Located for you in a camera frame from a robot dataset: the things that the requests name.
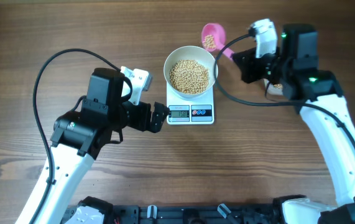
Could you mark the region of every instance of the digital scale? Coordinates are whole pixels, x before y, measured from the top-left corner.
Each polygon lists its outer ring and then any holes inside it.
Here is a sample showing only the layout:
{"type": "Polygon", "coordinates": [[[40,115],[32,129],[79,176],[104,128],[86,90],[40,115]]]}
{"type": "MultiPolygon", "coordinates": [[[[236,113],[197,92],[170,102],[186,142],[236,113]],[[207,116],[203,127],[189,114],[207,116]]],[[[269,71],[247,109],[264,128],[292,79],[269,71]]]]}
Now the digital scale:
{"type": "Polygon", "coordinates": [[[182,124],[213,124],[214,104],[213,88],[194,98],[183,98],[176,94],[169,84],[166,84],[167,106],[169,116],[167,123],[182,124]]]}

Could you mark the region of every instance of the pink scoop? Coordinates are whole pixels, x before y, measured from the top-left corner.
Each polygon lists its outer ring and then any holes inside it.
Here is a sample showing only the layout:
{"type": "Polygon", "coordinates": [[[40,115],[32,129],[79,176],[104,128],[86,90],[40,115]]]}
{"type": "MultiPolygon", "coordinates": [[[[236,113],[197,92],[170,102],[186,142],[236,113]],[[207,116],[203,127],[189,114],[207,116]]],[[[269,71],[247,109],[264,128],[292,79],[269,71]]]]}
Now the pink scoop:
{"type": "MultiPolygon", "coordinates": [[[[202,34],[201,34],[201,39],[202,39],[202,45],[205,42],[205,37],[207,35],[212,35],[213,36],[213,40],[214,40],[214,44],[216,46],[215,49],[210,49],[207,48],[205,46],[203,46],[203,48],[205,50],[207,50],[208,52],[212,52],[216,49],[221,50],[224,47],[224,43],[226,42],[226,32],[224,31],[224,28],[217,23],[209,23],[207,25],[205,25],[202,29],[202,34]]],[[[229,48],[227,48],[223,54],[225,56],[227,56],[228,59],[233,60],[232,59],[232,55],[233,55],[233,51],[229,48]]]]}

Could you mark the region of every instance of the bowl of beans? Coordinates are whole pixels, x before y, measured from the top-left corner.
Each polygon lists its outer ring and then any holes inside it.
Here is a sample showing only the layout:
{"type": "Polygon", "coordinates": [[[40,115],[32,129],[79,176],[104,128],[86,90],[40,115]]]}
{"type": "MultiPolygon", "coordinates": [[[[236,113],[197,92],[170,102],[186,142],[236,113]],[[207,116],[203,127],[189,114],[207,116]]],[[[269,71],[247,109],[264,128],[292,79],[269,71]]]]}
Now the bowl of beans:
{"type": "Polygon", "coordinates": [[[173,91],[183,98],[200,96],[212,88],[214,57],[205,49],[184,46],[174,50],[166,59],[164,75],[173,91]]]}

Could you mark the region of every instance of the brown tabletop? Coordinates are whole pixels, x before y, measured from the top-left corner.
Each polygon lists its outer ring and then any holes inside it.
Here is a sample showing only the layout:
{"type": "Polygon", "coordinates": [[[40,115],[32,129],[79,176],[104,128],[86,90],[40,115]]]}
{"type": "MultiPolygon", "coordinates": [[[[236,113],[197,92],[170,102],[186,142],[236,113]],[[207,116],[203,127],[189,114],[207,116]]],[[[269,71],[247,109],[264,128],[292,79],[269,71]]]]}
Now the brown tabletop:
{"type": "MultiPolygon", "coordinates": [[[[79,47],[118,67],[148,70],[154,81],[142,101],[166,104],[163,65],[171,51],[200,45],[201,29],[208,22],[222,24],[232,40],[245,34],[252,22],[267,17],[278,32],[289,22],[316,27],[320,68],[336,75],[355,125],[355,1],[0,5],[0,223],[17,219],[45,162],[32,112],[32,89],[40,67],[51,55],[79,47]]],[[[251,47],[255,43],[244,40],[232,49],[251,47]]],[[[260,83],[240,81],[239,69],[226,58],[219,66],[220,82],[231,94],[266,101],[260,83]]],[[[86,93],[96,67],[106,64],[72,53],[46,69],[38,107],[47,138],[54,121],[86,93]]],[[[214,125],[165,124],[157,134],[125,128],[124,142],[103,147],[70,204],[89,195],[123,205],[217,205],[271,202],[273,197],[290,194],[334,204],[321,152],[293,108],[239,105],[217,90],[214,104],[214,125]]]]}

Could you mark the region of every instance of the bowl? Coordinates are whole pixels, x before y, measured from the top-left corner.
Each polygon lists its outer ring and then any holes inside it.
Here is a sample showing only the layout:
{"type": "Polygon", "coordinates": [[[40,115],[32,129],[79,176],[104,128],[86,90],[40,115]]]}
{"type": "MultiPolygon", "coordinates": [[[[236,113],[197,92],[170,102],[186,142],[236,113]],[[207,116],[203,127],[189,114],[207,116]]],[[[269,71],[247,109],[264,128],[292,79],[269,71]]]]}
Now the bowl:
{"type": "MultiPolygon", "coordinates": [[[[202,95],[204,92],[212,88],[215,83],[213,75],[213,65],[214,57],[207,52],[205,49],[197,46],[184,46],[174,50],[165,61],[164,65],[164,76],[167,84],[172,88],[172,90],[182,98],[194,98],[202,95]],[[172,83],[170,82],[170,70],[179,60],[196,60],[199,64],[203,65],[209,71],[209,83],[205,91],[197,94],[186,94],[182,93],[173,88],[172,83]]],[[[216,66],[216,77],[218,75],[218,67],[216,66]]]]}

